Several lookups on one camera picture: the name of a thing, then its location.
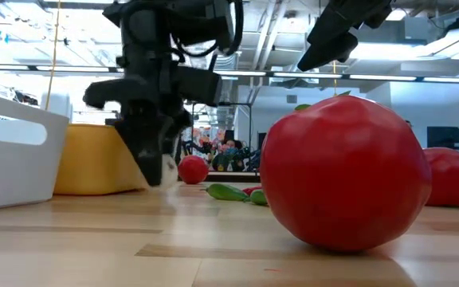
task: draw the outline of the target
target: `large red tomato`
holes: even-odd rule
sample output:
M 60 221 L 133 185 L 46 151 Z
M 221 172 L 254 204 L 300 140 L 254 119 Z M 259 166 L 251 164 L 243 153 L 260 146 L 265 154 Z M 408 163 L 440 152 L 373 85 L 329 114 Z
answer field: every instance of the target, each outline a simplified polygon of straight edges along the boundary
M 433 188 L 427 206 L 459 206 L 459 152 L 445 147 L 424 150 Z
M 208 175 L 208 164 L 196 155 L 188 155 L 178 166 L 178 175 L 187 184 L 198 184 Z
M 431 190 L 430 166 L 405 120 L 354 96 L 322 100 L 275 123 L 260 174 L 284 227 L 341 252 L 401 236 Z

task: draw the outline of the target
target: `green leaf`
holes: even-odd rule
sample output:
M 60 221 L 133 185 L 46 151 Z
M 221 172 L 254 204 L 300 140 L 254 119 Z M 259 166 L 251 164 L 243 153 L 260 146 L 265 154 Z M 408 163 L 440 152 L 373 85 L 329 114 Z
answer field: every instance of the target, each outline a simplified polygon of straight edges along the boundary
M 344 93 L 340 93 L 338 96 L 350 96 L 351 91 L 346 91 Z
M 298 106 L 295 108 L 295 110 L 296 110 L 296 111 L 302 111 L 302 110 L 304 110 L 304 109 L 306 109 L 306 108 L 309 108 L 309 107 L 311 107 L 310 104 L 301 104 L 301 105 L 298 105 Z

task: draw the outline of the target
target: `wall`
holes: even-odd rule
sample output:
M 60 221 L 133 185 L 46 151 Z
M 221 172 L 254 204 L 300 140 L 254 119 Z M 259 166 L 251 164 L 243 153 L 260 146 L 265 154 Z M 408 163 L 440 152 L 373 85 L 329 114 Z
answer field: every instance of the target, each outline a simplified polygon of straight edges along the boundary
M 249 110 L 246 106 L 238 106 L 234 117 L 235 139 L 243 143 L 249 142 Z
M 390 83 L 384 83 L 380 86 L 372 89 L 367 95 L 366 98 L 373 100 L 379 104 L 383 104 L 388 108 L 392 108 L 392 102 L 390 98 Z
M 392 108 L 413 125 L 419 143 L 427 145 L 427 127 L 459 127 L 459 85 L 391 83 Z
M 351 91 L 354 96 L 365 97 L 365 94 L 359 92 L 357 88 L 337 88 L 337 93 Z M 245 102 L 249 95 L 249 87 L 240 86 L 239 101 Z M 287 95 L 297 95 L 296 104 L 288 104 L 286 102 Z M 268 132 L 274 123 L 281 117 L 293 112 L 299 104 L 315 104 L 321 100 L 325 100 L 334 96 L 333 88 L 326 88 L 320 91 L 318 88 L 293 88 L 286 89 L 280 87 L 261 87 L 260 92 L 254 101 L 252 110 L 252 121 L 250 123 L 252 129 L 251 148 L 256 149 L 258 145 L 258 133 Z M 237 112 L 235 118 L 235 135 L 238 140 L 249 142 L 249 117 Z

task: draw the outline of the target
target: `yellow bin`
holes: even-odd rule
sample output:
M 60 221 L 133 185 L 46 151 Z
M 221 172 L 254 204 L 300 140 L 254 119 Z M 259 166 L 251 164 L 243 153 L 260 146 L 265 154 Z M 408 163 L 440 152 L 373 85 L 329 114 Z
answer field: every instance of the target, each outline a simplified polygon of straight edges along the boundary
M 55 195 L 109 195 L 143 188 L 146 179 L 114 127 L 68 126 Z

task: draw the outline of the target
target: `desk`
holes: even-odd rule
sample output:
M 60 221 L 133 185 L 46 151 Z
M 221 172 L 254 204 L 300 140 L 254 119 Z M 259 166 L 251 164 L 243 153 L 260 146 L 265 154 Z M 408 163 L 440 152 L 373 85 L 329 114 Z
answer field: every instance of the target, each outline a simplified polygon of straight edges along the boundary
M 459 287 L 458 209 L 425 208 L 400 239 L 334 256 L 269 208 L 202 188 L 2 209 L 0 287 Z

